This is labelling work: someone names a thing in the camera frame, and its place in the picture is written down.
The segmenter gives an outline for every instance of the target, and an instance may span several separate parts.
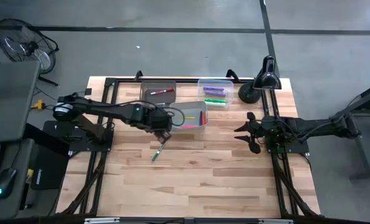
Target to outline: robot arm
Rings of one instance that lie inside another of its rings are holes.
[[[54,107],[54,118],[57,121],[71,122],[80,129],[87,132],[89,137],[103,142],[105,139],[105,128],[100,124],[93,124],[84,113],[120,119],[131,127],[153,133],[161,144],[170,137],[172,126],[171,116],[162,108],[157,108],[140,101],[131,101],[111,105],[79,97],[73,93],[61,96]]]
[[[309,137],[335,135],[340,138],[356,138],[359,134],[354,120],[347,116],[334,119],[304,120],[301,118],[265,116],[258,123],[253,113],[247,113],[249,119],[242,127],[235,130],[248,131],[249,136],[235,138],[247,141],[252,152],[261,152],[256,138],[265,138],[267,146],[285,146],[293,141],[305,142]]]

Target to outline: green marker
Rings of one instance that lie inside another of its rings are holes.
[[[215,99],[208,99],[208,98],[205,98],[204,101],[211,102],[211,103],[226,103],[225,100],[215,100]]]
[[[160,149],[159,149],[159,150],[156,152],[156,154],[153,156],[153,158],[152,158],[152,162],[154,162],[154,161],[156,160],[156,158],[159,156],[160,152],[164,149],[165,145],[166,145],[166,143],[164,143],[164,144],[162,144],[162,145],[160,146]]]

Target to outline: clear plastic container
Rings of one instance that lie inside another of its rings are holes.
[[[199,79],[197,82],[197,99],[199,101],[205,101],[206,99],[225,100],[225,103],[206,103],[207,106],[228,108],[234,100],[234,83],[227,80]]]
[[[172,131],[192,131],[203,129],[209,122],[209,116],[207,113],[206,103],[203,101],[193,101],[184,103],[171,103],[170,107],[177,108],[181,110],[185,115],[185,122],[181,126],[174,126]],[[183,121],[183,116],[180,112],[176,110],[167,109],[167,111],[172,111],[174,113],[173,123],[181,124]],[[205,114],[205,122],[201,123],[201,112]]]

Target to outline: lamp base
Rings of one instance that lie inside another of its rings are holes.
[[[261,97],[261,90],[253,88],[253,83],[243,84],[239,88],[239,98],[245,103],[256,103]]]

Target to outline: gray tray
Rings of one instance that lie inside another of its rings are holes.
[[[174,91],[150,95],[150,93],[154,91],[168,90],[170,88],[173,88]],[[177,84],[174,81],[143,81],[141,83],[140,100],[145,100],[155,104],[170,104],[175,102],[176,92]]]

